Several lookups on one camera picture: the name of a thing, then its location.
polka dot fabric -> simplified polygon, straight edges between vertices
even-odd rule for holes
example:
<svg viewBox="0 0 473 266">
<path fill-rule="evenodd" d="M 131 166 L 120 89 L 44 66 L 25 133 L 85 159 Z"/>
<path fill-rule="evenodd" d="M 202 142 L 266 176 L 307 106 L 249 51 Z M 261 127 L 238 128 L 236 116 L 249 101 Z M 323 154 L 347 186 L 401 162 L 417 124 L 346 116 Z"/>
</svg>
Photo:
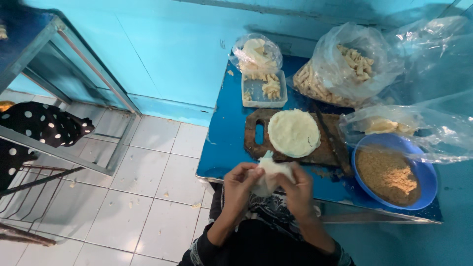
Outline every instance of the polka dot fabric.
<svg viewBox="0 0 473 266">
<path fill-rule="evenodd" d="M 56 106 L 24 102 L 0 113 L 0 125 L 55 148 L 70 147 L 95 127 L 89 118 L 78 118 Z M 8 188 L 23 162 L 35 160 L 28 148 L 0 139 L 0 190 Z"/>
</svg>

white floor tile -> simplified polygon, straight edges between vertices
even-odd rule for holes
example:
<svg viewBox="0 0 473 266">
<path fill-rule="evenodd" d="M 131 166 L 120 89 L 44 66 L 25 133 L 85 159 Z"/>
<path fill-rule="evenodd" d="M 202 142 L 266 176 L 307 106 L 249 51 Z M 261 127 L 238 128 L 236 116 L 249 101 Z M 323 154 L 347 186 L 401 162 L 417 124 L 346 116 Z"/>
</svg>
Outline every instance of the white floor tile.
<svg viewBox="0 0 473 266">
<path fill-rule="evenodd" d="M 72 103 L 72 105 L 67 107 L 66 111 L 82 119 L 86 117 L 90 118 L 92 124 L 97 127 L 100 118 L 105 112 L 105 108 L 91 104 Z"/>
<path fill-rule="evenodd" d="M 208 127 L 181 123 L 171 153 L 200 158 Z"/>
<path fill-rule="evenodd" d="M 106 194 L 106 188 L 64 180 L 38 231 L 85 240 Z"/>
<path fill-rule="evenodd" d="M 136 253 L 179 262 L 190 247 L 199 209 L 155 199 Z"/>
<path fill-rule="evenodd" d="M 41 95 L 35 95 L 33 98 L 33 102 L 37 103 L 42 103 L 42 104 L 47 104 L 47 105 L 54 105 L 56 102 L 56 98 L 51 98 L 51 97 L 46 97 L 46 96 L 41 96 Z"/>
<path fill-rule="evenodd" d="M 152 198 L 109 190 L 86 241 L 134 252 L 151 203 Z"/>
<path fill-rule="evenodd" d="M 154 197 L 169 153 L 129 147 L 110 188 Z"/>
<path fill-rule="evenodd" d="M 202 235 L 205 226 L 209 224 L 209 213 L 209 209 L 201 208 L 201 212 L 199 213 L 199 219 L 197 219 L 197 225 L 195 226 L 194 238 L 192 238 L 192 242 L 194 242 L 195 239 L 199 238 Z"/>
<path fill-rule="evenodd" d="M 71 147 L 59 146 L 57 149 L 70 153 L 74 156 L 79 156 L 82 150 L 84 149 L 84 147 L 86 146 L 87 140 L 88 138 L 81 138 Z M 58 167 L 58 168 L 64 168 L 64 169 L 72 169 L 72 166 L 74 166 L 73 163 L 47 155 L 45 153 L 40 153 L 39 158 L 35 161 L 32 161 L 31 164 Z M 31 171 L 35 173 L 38 172 L 35 169 L 31 169 Z"/>
<path fill-rule="evenodd" d="M 34 181 L 38 176 L 36 173 L 28 173 L 23 184 Z M 32 187 L 31 189 L 21 190 L 15 194 L 7 195 L 2 198 L 0 210 L 6 210 L 0 214 L 0 218 L 20 220 L 24 222 L 33 222 L 33 230 L 36 230 L 42 220 L 48 204 L 51 201 L 52 195 L 56 188 L 59 190 L 64 182 L 58 187 L 60 180 L 56 179 L 49 181 L 46 184 L 41 184 Z"/>
<path fill-rule="evenodd" d="M 119 110 L 105 110 L 104 115 L 98 122 L 97 126 L 95 127 L 94 132 L 105 134 L 114 137 L 121 137 L 125 128 L 130 120 L 130 112 L 119 111 Z M 99 135 L 90 135 L 90 138 L 98 139 L 98 140 L 106 140 L 110 142 L 118 143 L 119 139 L 103 137 Z"/>
<path fill-rule="evenodd" d="M 96 162 L 97 165 L 105 167 L 107 166 L 108 160 L 112 156 L 115 150 L 116 143 L 105 142 L 100 140 L 89 139 L 86 146 L 80 153 L 80 158 L 85 159 L 89 162 Z M 87 184 L 109 187 L 112 183 L 113 178 L 100 174 L 98 172 L 84 169 L 79 172 L 75 172 L 66 177 L 68 180 L 76 180 Z"/>
<path fill-rule="evenodd" d="M 74 266 L 129 266 L 133 253 L 84 243 Z"/>
<path fill-rule="evenodd" d="M 37 233 L 53 239 L 57 244 L 52 247 L 29 244 L 17 266 L 73 266 L 83 242 L 65 239 L 50 234 Z"/>
<path fill-rule="evenodd" d="M 0 241 L 0 258 L 2 266 L 15 266 L 23 255 L 28 244 L 12 241 Z"/>
<path fill-rule="evenodd" d="M 135 254 L 130 266 L 176 266 L 176 262 Z"/>
<path fill-rule="evenodd" d="M 215 191 L 212 188 L 207 188 L 205 190 L 204 200 L 202 200 L 202 208 L 210 209 L 214 193 Z"/>
<path fill-rule="evenodd" d="M 205 188 L 195 177 L 199 159 L 171 154 L 156 198 L 184 204 L 202 204 Z"/>
<path fill-rule="evenodd" d="M 130 145 L 155 151 L 171 152 L 180 122 L 145 115 Z"/>
<path fill-rule="evenodd" d="M 2 92 L 2 94 L 0 94 L 0 101 L 12 101 L 16 104 L 19 104 L 22 102 L 31 102 L 34 97 L 34 94 L 5 90 Z"/>
</svg>

blue wall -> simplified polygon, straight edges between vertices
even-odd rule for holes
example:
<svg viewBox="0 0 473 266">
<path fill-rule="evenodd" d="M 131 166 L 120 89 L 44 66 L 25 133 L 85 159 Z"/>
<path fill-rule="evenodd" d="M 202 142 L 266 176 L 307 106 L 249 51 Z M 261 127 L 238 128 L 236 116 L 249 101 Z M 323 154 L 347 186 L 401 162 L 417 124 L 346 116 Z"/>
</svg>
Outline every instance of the blue wall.
<svg viewBox="0 0 473 266">
<path fill-rule="evenodd" d="M 208 111 L 215 106 L 231 46 L 243 34 L 261 32 L 277 42 L 284 54 L 310 57 L 318 38 L 346 21 L 391 29 L 455 9 L 449 7 L 453 0 L 25 2 L 62 11 L 126 92 L 136 96 L 132 100 L 144 114 L 180 117 L 202 125 L 210 121 Z M 465 2 L 472 1 L 457 0 L 455 4 Z M 94 78 L 59 38 L 54 43 Z M 98 87 L 106 89 L 96 80 Z M 12 86 L 20 87 L 17 81 Z M 73 99 L 101 103 L 82 89 L 74 91 Z M 159 100 L 159 104 L 151 106 L 141 103 L 141 99 Z M 176 107 L 190 113 L 176 117 L 170 111 Z M 187 116 L 198 118 L 185 119 Z"/>
</svg>

metal rack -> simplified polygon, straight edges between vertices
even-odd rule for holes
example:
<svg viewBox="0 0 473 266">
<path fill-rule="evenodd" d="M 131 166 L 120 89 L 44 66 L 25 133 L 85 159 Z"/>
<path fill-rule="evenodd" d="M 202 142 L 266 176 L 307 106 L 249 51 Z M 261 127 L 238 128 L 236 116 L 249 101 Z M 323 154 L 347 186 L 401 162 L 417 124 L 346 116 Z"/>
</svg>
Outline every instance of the metal rack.
<svg viewBox="0 0 473 266">
<path fill-rule="evenodd" d="M 3 218 L 6 222 L 16 223 L 20 222 L 22 224 L 29 224 L 29 227 L 23 226 L 25 230 L 17 229 L 6 224 L 0 223 L 0 240 L 10 240 L 15 242 L 24 242 L 24 243 L 31 243 L 31 244 L 41 244 L 44 246 L 52 246 L 55 245 L 55 241 L 51 239 L 47 239 L 44 237 L 40 237 L 31 233 L 32 227 L 36 221 L 41 221 L 44 218 L 49 206 L 51 205 L 54 197 L 56 196 L 56 192 L 58 188 L 60 188 L 61 182 L 63 177 L 66 175 L 75 173 L 84 169 L 83 167 L 77 167 L 71 170 L 66 170 L 63 168 L 56 168 L 56 167 L 48 167 L 48 166 L 37 166 L 37 165 L 28 165 L 23 164 L 23 167 L 20 169 L 18 177 L 15 178 L 14 182 L 17 183 L 18 179 L 21 181 L 18 183 L 17 186 L 14 186 L 9 189 L 5 189 L 0 191 L 0 215 L 7 212 L 7 216 Z M 28 182 L 27 177 L 31 174 L 34 178 L 31 182 Z M 53 184 L 53 192 L 51 196 L 47 197 L 47 204 L 44 207 L 44 210 L 40 211 L 40 216 L 38 217 L 30 217 L 33 209 L 36 207 L 39 198 L 43 195 L 44 189 L 49 182 L 54 180 L 59 180 L 57 184 Z M 40 189 L 39 194 L 37 196 L 30 194 L 31 190 L 34 186 L 39 186 Z M 23 195 L 19 195 L 18 198 L 15 198 L 18 192 L 24 191 Z M 25 205 L 26 201 L 31 201 L 32 204 L 30 206 Z"/>
</svg>

plastic sheet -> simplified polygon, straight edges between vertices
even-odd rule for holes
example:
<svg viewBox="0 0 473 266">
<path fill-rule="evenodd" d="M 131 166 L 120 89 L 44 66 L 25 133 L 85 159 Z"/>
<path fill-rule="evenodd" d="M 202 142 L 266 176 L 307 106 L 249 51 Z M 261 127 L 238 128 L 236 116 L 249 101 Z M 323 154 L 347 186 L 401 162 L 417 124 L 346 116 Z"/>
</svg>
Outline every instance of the plastic sheet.
<svg viewBox="0 0 473 266">
<path fill-rule="evenodd" d="M 370 79 L 361 81 L 337 48 L 358 50 L 374 63 Z M 315 46 L 311 60 L 288 82 L 293 89 L 317 100 L 338 106 L 356 107 L 403 72 L 403 62 L 391 51 L 381 32 L 353 23 L 332 28 Z"/>
<path fill-rule="evenodd" d="M 405 61 L 405 72 L 371 101 L 462 113 L 455 106 L 445 109 L 442 102 L 461 100 L 473 89 L 471 26 L 467 18 L 455 16 L 420 20 L 387 33 L 387 42 Z"/>
<path fill-rule="evenodd" d="M 473 159 L 473 117 L 449 115 L 419 106 L 371 106 L 342 115 L 339 129 L 355 147 L 365 133 L 396 133 L 425 153 L 408 158 L 430 163 Z"/>
<path fill-rule="evenodd" d="M 240 72 L 262 70 L 276 72 L 282 67 L 282 54 L 279 46 L 262 34 L 243 35 L 233 45 L 230 62 Z"/>
<path fill-rule="evenodd" d="M 339 130 L 355 147 L 366 134 L 395 133 L 419 146 L 413 160 L 473 159 L 473 34 L 464 17 L 420 20 L 386 35 L 405 73 L 364 106 L 342 115 Z"/>
</svg>

